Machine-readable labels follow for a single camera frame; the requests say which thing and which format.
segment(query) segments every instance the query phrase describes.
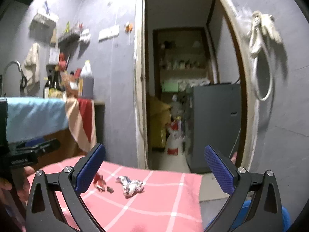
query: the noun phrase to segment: faucet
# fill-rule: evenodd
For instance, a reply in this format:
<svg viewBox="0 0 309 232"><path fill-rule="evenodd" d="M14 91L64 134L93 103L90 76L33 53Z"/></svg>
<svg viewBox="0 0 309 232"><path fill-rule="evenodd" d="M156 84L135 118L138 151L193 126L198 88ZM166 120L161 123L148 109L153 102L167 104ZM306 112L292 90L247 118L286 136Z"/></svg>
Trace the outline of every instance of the faucet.
<svg viewBox="0 0 309 232"><path fill-rule="evenodd" d="M21 69L20 63L19 63L17 60L15 60L15 61L10 61L10 62L6 65L6 67L4 68L3 75L2 75L2 81L0 81L0 88L1 88L0 97L2 97L2 94L3 94L4 75L5 75L5 73L7 72L7 69L8 69L12 64L16 64L16 65L17 65L18 71L19 71L20 74L21 74L20 90L26 88L27 79L26 79L26 77L25 77L25 75L24 75L24 73L23 73L23 70Z"/></svg>

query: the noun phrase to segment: light switch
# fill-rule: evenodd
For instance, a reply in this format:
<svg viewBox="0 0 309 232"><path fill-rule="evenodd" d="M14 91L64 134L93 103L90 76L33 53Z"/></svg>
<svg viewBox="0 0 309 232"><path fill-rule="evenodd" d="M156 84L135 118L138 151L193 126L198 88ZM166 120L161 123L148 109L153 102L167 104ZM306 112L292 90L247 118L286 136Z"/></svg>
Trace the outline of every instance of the light switch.
<svg viewBox="0 0 309 232"><path fill-rule="evenodd" d="M119 24L113 27L101 30L100 33L98 34L98 40L101 41L101 40L112 38L118 35L119 35Z"/></svg>

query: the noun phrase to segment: white gloves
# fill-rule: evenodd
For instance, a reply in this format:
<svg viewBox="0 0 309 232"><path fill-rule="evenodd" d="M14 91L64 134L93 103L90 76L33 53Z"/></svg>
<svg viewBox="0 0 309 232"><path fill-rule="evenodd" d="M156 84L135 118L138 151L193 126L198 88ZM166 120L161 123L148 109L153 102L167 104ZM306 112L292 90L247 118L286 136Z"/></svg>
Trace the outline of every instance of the white gloves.
<svg viewBox="0 0 309 232"><path fill-rule="evenodd" d="M262 48L262 35L259 30L260 18L253 17L251 26L251 37L249 41L249 51L251 55L257 55Z"/></svg>
<svg viewBox="0 0 309 232"><path fill-rule="evenodd" d="M264 36L269 35L271 40L275 40L276 43L282 43L281 36L275 29L272 15L262 14L260 11L254 11L252 13L253 18L259 17L261 22L261 29Z"/></svg>

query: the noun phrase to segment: pink checkered tablecloth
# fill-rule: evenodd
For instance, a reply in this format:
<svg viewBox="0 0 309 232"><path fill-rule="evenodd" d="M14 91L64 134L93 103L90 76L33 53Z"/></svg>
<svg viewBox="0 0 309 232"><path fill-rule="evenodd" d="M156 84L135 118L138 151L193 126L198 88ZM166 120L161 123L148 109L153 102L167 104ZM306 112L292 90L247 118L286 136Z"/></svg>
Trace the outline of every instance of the pink checkered tablecloth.
<svg viewBox="0 0 309 232"><path fill-rule="evenodd" d="M75 157L44 167L45 173L74 166ZM201 232L199 205L201 176L192 173L149 171L103 162L99 171L114 193L98 192L91 184L81 197L87 208L108 232ZM145 190L126 199L117 176L143 181ZM67 222L78 229L60 192L57 197Z"/></svg>

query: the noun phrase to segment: crumpled wrapper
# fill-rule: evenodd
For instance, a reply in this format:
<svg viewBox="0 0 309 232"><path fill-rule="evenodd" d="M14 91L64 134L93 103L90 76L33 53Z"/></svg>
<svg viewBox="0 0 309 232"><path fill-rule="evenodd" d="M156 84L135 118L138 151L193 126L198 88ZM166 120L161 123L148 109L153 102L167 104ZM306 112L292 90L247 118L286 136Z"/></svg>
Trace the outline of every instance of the crumpled wrapper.
<svg viewBox="0 0 309 232"><path fill-rule="evenodd" d="M116 182L122 184L125 197L132 197L135 192L141 193L144 190L143 182L140 180L130 180L127 176L117 177Z"/></svg>

